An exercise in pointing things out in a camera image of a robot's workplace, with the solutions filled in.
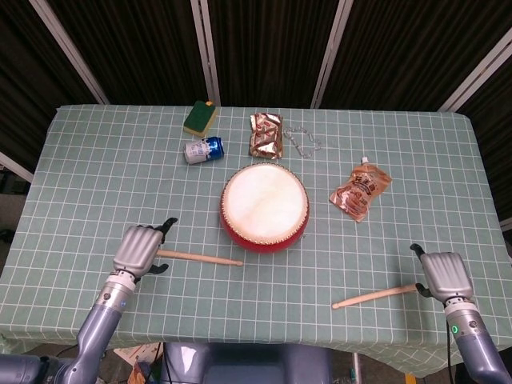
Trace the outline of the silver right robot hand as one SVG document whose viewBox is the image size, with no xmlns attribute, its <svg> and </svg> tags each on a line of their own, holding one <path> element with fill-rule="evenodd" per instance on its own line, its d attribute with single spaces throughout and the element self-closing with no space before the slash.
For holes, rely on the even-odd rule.
<svg viewBox="0 0 512 384">
<path fill-rule="evenodd" d="M 473 297 L 474 288 L 460 254 L 426 253 L 417 243 L 411 244 L 410 249 L 417 255 L 427 283 L 427 286 L 415 284 L 421 296 L 434 298 L 443 305 L 454 298 Z"/>
</svg>

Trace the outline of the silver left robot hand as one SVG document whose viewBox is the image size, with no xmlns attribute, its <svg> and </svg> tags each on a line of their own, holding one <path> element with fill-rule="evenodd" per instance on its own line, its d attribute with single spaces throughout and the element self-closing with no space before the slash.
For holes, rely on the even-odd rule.
<svg viewBox="0 0 512 384">
<path fill-rule="evenodd" d="M 131 226 L 122 239 L 114 256 L 114 269 L 125 271 L 135 277 L 137 282 L 146 274 L 162 274 L 169 268 L 168 264 L 156 266 L 154 259 L 160 245 L 166 240 L 166 234 L 177 218 L 168 218 L 160 226 Z"/>
</svg>

